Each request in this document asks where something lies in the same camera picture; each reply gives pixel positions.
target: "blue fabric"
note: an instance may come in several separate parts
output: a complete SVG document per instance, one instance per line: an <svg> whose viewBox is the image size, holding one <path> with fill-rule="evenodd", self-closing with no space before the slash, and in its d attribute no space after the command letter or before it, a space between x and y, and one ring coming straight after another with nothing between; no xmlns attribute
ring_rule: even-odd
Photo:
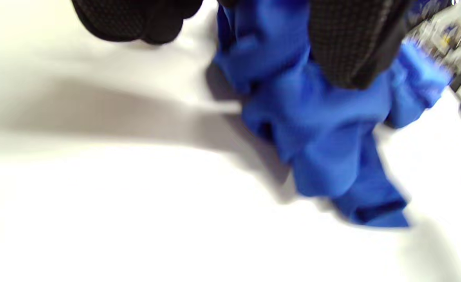
<svg viewBox="0 0 461 282"><path fill-rule="evenodd" d="M336 88L309 59L308 17L308 0L220 7L214 62L239 93L250 96L245 124L275 144L293 168L300 194L331 198L356 224L408 226L406 200L388 181L372 132L387 118L400 127L416 120L449 78L408 43L369 89Z"/></svg>

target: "white surface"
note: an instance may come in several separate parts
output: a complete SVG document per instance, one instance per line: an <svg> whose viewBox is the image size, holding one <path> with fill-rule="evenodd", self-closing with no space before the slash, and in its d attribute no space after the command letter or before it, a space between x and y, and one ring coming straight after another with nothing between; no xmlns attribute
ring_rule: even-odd
<svg viewBox="0 0 461 282"><path fill-rule="evenodd" d="M461 281L454 98L379 132L415 227L350 226L212 98L215 8L152 48L0 2L0 281Z"/></svg>

